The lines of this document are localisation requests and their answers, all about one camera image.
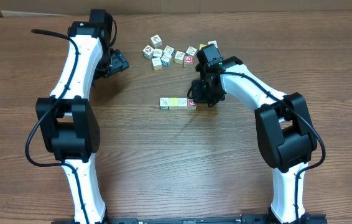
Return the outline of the red letter wooden block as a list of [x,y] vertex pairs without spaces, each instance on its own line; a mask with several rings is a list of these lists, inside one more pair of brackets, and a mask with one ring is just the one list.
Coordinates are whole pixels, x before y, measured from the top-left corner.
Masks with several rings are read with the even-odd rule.
[[187,109],[195,110],[197,108],[197,104],[192,99],[187,99]]

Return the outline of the white wooden block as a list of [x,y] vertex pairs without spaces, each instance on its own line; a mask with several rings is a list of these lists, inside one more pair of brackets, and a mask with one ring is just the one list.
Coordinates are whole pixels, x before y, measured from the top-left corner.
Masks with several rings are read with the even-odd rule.
[[187,98],[179,98],[178,99],[178,109],[186,110],[188,108],[188,100]]

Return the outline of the letter L wooden block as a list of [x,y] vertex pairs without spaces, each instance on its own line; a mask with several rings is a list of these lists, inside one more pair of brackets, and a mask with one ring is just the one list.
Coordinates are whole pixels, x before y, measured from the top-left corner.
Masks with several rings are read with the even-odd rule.
[[169,109],[170,110],[178,109],[178,98],[174,98],[174,97],[169,98]]

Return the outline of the green sided wooden block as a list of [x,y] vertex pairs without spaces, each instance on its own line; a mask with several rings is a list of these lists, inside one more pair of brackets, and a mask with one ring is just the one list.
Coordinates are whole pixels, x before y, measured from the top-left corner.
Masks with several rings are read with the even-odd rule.
[[161,110],[168,110],[169,109],[169,98],[160,98],[159,106]]

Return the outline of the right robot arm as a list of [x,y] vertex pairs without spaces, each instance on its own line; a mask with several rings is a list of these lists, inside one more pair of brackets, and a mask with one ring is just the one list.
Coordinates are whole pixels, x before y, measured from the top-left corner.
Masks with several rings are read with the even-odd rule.
[[272,169],[273,199],[269,221],[306,223],[303,179],[319,140],[304,97],[288,95],[255,77],[237,57],[223,58],[214,44],[197,52],[196,71],[187,93],[196,103],[215,106],[233,95],[255,117],[259,152]]

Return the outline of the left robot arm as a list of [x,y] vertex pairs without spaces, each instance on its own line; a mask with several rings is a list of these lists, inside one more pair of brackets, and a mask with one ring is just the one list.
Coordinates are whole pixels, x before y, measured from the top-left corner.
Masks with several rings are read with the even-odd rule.
[[89,102],[99,78],[109,78],[129,68],[120,50],[113,49],[116,21],[104,9],[93,9],[87,22],[75,21],[67,34],[35,29],[35,34],[65,39],[69,43],[62,74],[46,98],[38,98],[38,121],[31,133],[41,130],[54,167],[63,169],[74,203],[70,223],[107,223],[108,215],[96,175],[100,127]]

